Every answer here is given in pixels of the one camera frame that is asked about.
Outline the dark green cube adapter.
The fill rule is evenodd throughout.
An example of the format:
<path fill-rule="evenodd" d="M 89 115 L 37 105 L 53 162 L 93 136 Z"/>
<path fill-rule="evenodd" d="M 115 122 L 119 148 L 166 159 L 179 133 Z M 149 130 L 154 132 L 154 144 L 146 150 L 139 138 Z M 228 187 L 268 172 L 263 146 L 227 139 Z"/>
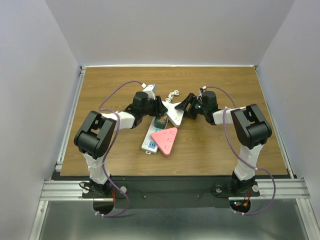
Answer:
<path fill-rule="evenodd" d="M 157 116 L 154 119 L 154 127 L 157 129 L 165 129 L 168 123 L 168 117 L 166 115 L 163 116 Z"/>

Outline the white triangular power socket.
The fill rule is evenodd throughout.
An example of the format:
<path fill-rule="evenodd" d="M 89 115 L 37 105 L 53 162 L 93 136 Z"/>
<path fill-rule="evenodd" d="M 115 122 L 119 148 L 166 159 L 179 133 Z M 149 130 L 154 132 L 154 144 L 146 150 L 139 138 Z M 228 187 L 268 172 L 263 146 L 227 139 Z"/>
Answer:
<path fill-rule="evenodd" d="M 175 109 L 177 105 L 179 105 L 181 102 L 177 103 L 170 103 L 163 101 L 163 105 L 167 108 L 167 112 L 165 113 L 167 115 L 168 120 L 176 127 L 179 128 L 182 123 L 184 111 Z"/>

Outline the pink triangular power socket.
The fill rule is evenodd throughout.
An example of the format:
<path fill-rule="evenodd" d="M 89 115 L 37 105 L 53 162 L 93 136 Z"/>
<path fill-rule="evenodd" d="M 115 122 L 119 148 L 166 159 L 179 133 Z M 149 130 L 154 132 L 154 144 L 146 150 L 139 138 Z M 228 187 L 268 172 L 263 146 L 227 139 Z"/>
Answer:
<path fill-rule="evenodd" d="M 151 134 L 152 140 L 165 157 L 171 154 L 177 133 L 178 128 L 171 127 Z"/>

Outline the white colourful power strip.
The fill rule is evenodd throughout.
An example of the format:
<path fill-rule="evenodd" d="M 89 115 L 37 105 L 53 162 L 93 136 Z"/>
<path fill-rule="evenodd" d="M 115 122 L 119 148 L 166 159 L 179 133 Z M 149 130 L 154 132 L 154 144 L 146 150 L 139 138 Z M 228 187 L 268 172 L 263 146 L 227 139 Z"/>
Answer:
<path fill-rule="evenodd" d="M 152 134 L 160 131 L 160 128 L 155 127 L 155 120 L 156 118 L 153 117 L 148 131 L 145 135 L 145 138 L 143 140 L 143 143 L 141 145 L 141 149 L 145 151 L 146 154 L 151 155 L 151 154 L 156 154 L 158 152 L 158 146 L 152 139 Z"/>

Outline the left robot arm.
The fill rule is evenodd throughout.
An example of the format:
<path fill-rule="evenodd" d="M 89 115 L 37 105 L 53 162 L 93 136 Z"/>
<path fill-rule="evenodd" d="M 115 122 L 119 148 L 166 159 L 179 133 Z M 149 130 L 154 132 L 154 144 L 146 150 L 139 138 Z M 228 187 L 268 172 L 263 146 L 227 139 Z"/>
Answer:
<path fill-rule="evenodd" d="M 108 196 L 114 187 L 107 170 L 106 157 L 110 152 L 119 131 L 134 129 L 145 116 L 162 117 L 168 109 L 160 96 L 149 97 L 146 92 L 138 91 L 133 101 L 123 111 L 103 115 L 90 111 L 74 137 L 74 145 L 83 154 L 89 171 L 89 183 L 80 187 L 100 197 Z"/>

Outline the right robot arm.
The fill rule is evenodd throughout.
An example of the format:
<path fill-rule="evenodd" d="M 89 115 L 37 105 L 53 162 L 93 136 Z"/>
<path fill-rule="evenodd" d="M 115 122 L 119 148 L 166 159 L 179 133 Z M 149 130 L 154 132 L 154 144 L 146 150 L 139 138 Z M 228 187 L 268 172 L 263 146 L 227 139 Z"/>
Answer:
<path fill-rule="evenodd" d="M 235 195 L 242 195 L 255 184 L 255 173 L 260 152 L 272 135 L 272 128 L 257 104 L 239 108 L 218 107 L 217 96 L 213 91 L 203 91 L 199 97 L 190 93 L 179 103 L 176 110 L 183 111 L 184 115 L 195 119 L 198 115 L 205 117 L 207 123 L 217 126 L 223 125 L 227 134 L 227 124 L 232 124 L 240 151 L 237 153 L 233 146 L 232 152 L 238 159 L 232 172 L 230 190 Z"/>

